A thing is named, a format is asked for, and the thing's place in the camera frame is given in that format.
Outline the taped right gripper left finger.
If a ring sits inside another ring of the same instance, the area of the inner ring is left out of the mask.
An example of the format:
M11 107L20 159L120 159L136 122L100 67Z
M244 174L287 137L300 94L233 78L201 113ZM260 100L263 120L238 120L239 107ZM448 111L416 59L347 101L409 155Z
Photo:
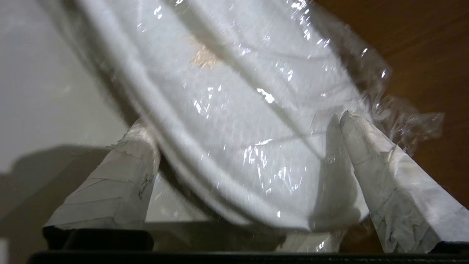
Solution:
M60 249L73 230L142 230L160 153L141 119L72 191L43 226L49 249Z

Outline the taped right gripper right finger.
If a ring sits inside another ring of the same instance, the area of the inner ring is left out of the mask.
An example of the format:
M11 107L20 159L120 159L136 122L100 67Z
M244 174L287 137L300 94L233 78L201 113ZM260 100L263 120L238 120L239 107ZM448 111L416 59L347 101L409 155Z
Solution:
M386 253L468 251L468 210L370 121L352 111L340 129Z

